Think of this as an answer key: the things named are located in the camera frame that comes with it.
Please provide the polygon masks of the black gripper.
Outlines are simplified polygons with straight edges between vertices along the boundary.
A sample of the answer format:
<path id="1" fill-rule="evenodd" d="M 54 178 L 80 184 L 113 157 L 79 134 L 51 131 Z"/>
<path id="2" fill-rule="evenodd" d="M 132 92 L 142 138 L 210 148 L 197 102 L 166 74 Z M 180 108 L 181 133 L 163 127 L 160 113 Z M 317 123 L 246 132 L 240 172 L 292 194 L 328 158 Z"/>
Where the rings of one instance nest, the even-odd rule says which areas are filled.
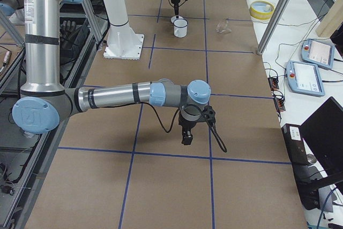
<path id="1" fill-rule="evenodd" d="M 179 3 L 180 0 L 170 0 L 172 5 L 174 6 L 174 13 L 175 17 L 179 17 Z"/>
<path id="2" fill-rule="evenodd" d="M 183 117 L 179 117 L 178 124 L 182 127 L 182 144 L 191 145 L 193 140 L 191 129 L 196 126 L 197 121 L 188 121 Z"/>

